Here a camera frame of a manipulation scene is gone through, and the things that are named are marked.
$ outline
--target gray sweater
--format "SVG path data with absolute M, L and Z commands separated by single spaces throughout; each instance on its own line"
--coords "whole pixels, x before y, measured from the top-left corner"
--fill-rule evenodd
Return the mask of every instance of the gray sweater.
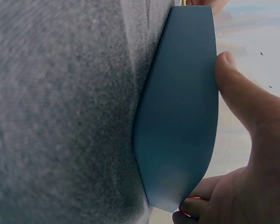
M 133 118 L 172 0 L 0 0 L 0 223 L 142 224 Z

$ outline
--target gray knit fabric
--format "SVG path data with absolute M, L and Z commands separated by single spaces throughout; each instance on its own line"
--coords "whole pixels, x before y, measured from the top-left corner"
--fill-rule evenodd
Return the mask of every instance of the gray knit fabric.
M 0 0 L 0 223 L 146 223 L 133 118 L 172 0 Z

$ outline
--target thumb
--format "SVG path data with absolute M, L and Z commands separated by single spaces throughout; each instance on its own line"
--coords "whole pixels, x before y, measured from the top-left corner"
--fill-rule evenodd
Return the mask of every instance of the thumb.
M 229 0 L 205 0 L 204 5 L 205 6 L 211 6 L 213 9 L 213 14 L 217 15 L 219 14 L 223 7 L 229 2 Z
M 238 72 L 236 59 L 231 53 L 224 52 L 218 56 L 216 80 L 228 107 L 249 132 L 261 123 L 280 121 L 280 98 L 259 88 Z

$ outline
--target hand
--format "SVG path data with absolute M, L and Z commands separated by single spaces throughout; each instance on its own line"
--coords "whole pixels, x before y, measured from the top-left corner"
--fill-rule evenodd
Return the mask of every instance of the hand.
M 229 0 L 187 0 L 188 6 L 212 6 L 213 14 L 219 14 Z
M 280 98 L 239 73 L 228 52 L 217 58 L 216 79 L 225 102 L 250 133 L 250 160 L 245 168 L 202 180 L 173 221 L 280 224 Z

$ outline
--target blue cardboard piece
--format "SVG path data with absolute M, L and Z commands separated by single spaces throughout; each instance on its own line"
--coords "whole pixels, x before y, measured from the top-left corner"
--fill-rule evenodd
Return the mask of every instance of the blue cardboard piece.
M 216 57 L 211 7 L 173 7 L 133 129 L 151 206 L 174 212 L 207 170 L 217 131 Z

